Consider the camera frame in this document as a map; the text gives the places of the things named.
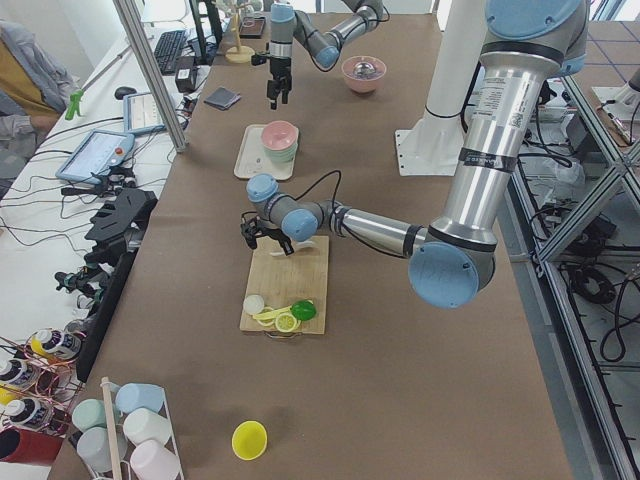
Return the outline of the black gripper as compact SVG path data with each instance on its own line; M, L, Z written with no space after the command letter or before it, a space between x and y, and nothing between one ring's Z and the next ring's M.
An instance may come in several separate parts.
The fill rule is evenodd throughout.
M267 98L270 109L276 110L279 93L282 97L282 103L287 104L289 93L292 90L291 58L271 57L269 68L272 78L267 82Z
M280 228L271 228L266 223L260 222L258 224L258 230L261 236L276 240L282 248L285 256L289 256L293 253L293 246L290 238Z

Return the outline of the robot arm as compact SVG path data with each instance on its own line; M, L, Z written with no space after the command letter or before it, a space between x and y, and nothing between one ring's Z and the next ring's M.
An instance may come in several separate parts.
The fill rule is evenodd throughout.
M402 132L399 153L421 156L453 180L442 214L413 225L283 193L251 178L257 226L303 241L322 226L409 262L413 290L456 308L492 279L496 212L517 163L543 83L578 72L586 55L585 1L456 1L440 44L423 118Z
M287 2L275 2L270 10L270 39L264 58L271 78L267 81L267 98L275 110L288 102L293 87L293 43L306 50L316 67L329 71L337 64L343 48L356 38L374 31L389 19L381 1L348 1L351 16L323 32L309 14Z

